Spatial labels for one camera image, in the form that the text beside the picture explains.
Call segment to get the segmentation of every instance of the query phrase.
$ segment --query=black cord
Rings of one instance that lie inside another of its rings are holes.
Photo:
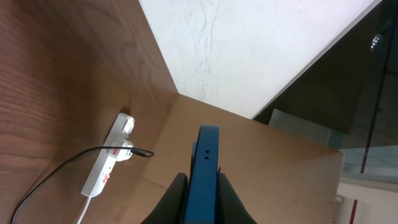
[[[91,149],[86,149],[82,151],[81,153],[73,156],[72,158],[68,159],[67,161],[63,162],[61,165],[59,165],[51,174],[49,174],[44,180],[42,180],[35,188],[33,188],[32,191],[30,191],[17,205],[17,207],[14,210],[14,213],[12,214],[12,219],[11,219],[11,224],[15,224],[15,220],[17,218],[19,210],[22,208],[22,206],[26,203],[26,201],[34,194],[36,191],[43,186],[43,184],[51,177],[53,176],[58,170],[60,170],[63,166],[68,164],[69,162],[75,160],[76,158],[88,153],[92,152],[98,149],[129,149],[133,154],[141,157],[152,157],[154,156],[154,152],[145,150],[145,149],[140,149],[137,147],[120,147],[120,146],[98,146],[98,147],[92,147]]]

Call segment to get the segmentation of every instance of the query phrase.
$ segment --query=white plug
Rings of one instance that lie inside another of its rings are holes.
[[[119,113],[104,142],[104,146],[133,147],[132,142],[126,140],[133,128],[134,118]],[[132,152],[128,149],[102,149],[87,177],[81,194],[89,198],[99,195],[104,189],[115,163],[130,159],[131,156]]]

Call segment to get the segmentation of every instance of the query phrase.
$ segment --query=power strip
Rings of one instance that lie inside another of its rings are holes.
[[[119,113],[108,137],[106,137],[104,146],[133,147],[132,142],[126,140],[133,128],[134,118],[124,113]],[[81,194],[88,198],[99,195],[110,178],[110,173],[115,163],[130,159],[131,156],[132,152],[128,149],[102,149],[87,177]]]

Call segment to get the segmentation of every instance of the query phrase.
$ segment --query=white panel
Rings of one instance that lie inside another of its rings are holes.
[[[379,1],[141,5],[178,92],[252,118]]]

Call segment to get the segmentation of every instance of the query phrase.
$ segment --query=white cable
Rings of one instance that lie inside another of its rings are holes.
[[[85,216],[85,213],[86,213],[86,211],[87,211],[88,204],[90,203],[90,200],[91,200],[91,197],[87,197],[85,207],[83,208],[83,211],[81,211],[79,220],[76,222],[76,224],[80,224],[81,220],[82,220],[83,217]]]

